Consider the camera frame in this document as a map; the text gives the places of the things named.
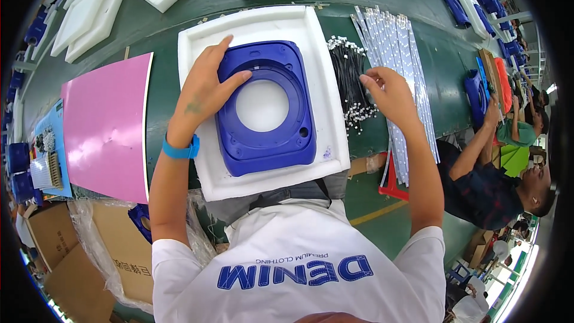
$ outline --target white shirt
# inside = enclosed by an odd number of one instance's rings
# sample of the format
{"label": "white shirt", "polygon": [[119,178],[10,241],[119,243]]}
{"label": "white shirt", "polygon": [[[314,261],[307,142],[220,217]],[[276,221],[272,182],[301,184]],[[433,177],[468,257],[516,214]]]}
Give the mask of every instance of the white shirt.
{"label": "white shirt", "polygon": [[452,312],[460,323],[478,323],[488,313],[489,308],[484,295],[477,292],[476,298],[467,295],[459,300]]}
{"label": "white shirt", "polygon": [[154,318],[162,322],[285,322],[345,312],[368,321],[444,318],[444,241],[417,232],[391,262],[353,228],[341,200],[329,209],[289,199],[251,211],[229,249],[203,270],[175,240],[152,245]]}
{"label": "white shirt", "polygon": [[510,242],[505,241],[495,241],[492,243],[492,251],[494,251],[494,256],[498,257],[500,260],[505,260],[508,255],[510,255],[511,245],[514,243],[513,240]]}

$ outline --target hand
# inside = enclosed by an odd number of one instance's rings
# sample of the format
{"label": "hand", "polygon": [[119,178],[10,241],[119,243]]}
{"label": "hand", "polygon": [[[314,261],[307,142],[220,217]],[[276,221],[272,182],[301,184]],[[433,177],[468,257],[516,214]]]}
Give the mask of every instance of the hand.
{"label": "hand", "polygon": [[368,69],[360,79],[371,92],[379,110],[404,134],[422,126],[413,94],[404,77],[391,68],[379,66]]}
{"label": "hand", "polygon": [[218,45],[206,47],[193,64],[169,121],[167,140],[173,147],[189,147],[197,127],[219,111],[235,89],[251,77],[251,72],[245,70],[219,83],[217,70],[232,40],[229,35]]}
{"label": "hand", "polygon": [[498,108],[498,95],[491,94],[490,100],[488,101],[488,109],[486,109],[486,114],[484,115],[484,124],[495,127],[498,125],[499,120],[500,110]]}
{"label": "hand", "polygon": [[514,115],[518,115],[518,110],[520,108],[518,107],[518,96],[516,95],[512,96],[512,107],[514,108]]}

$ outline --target pink sheet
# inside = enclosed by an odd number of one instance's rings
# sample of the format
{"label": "pink sheet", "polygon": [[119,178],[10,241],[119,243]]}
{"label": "pink sheet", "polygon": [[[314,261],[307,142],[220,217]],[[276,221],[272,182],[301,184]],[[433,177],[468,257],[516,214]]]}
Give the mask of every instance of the pink sheet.
{"label": "pink sheet", "polygon": [[70,183],[147,204],[145,108],[153,53],[97,68],[62,85]]}

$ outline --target red plastic stool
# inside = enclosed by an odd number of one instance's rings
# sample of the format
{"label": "red plastic stool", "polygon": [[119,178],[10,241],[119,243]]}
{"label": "red plastic stool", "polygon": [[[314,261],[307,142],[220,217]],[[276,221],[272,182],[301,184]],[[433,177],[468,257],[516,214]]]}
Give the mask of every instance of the red plastic stool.
{"label": "red plastic stool", "polygon": [[397,174],[394,169],[393,155],[390,156],[389,160],[389,183],[385,186],[379,186],[379,194],[387,194],[391,197],[402,199],[404,201],[409,200],[409,193],[407,191],[400,190],[397,187]]}

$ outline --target blue tray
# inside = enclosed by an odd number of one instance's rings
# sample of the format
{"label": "blue tray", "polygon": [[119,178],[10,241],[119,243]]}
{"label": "blue tray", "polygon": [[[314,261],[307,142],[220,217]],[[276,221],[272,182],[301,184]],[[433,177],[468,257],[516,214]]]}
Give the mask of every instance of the blue tray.
{"label": "blue tray", "polygon": [[452,12],[452,16],[455,17],[455,21],[458,25],[462,25],[465,28],[471,26],[468,15],[464,12],[463,6],[460,0],[444,0]]}
{"label": "blue tray", "polygon": [[484,122],[486,109],[488,108],[488,100],[486,99],[484,84],[482,83],[478,70],[474,68],[470,70],[470,77],[464,79],[464,88],[470,101],[472,122],[474,126],[481,127]]}
{"label": "blue tray", "polygon": [[[58,100],[50,109],[50,112],[36,125],[34,128],[34,136],[42,133],[44,129],[50,125],[52,125],[52,130],[56,137],[56,153],[58,153],[58,163],[60,164],[64,189],[48,189],[42,192],[57,196],[73,197],[70,179],[68,177],[68,166],[66,165],[66,150],[64,149],[64,104],[62,99]],[[46,153],[40,153],[36,150],[36,157],[44,157],[44,155],[46,155]]]}
{"label": "blue tray", "polygon": [[[303,58],[297,45],[287,41],[249,43],[227,49],[218,76],[251,70],[253,76],[233,92],[217,113],[219,148],[232,176],[310,164],[315,159],[316,133]],[[256,80],[270,80],[283,88],[289,100],[287,117],[268,132],[248,129],[236,112],[239,93]]]}

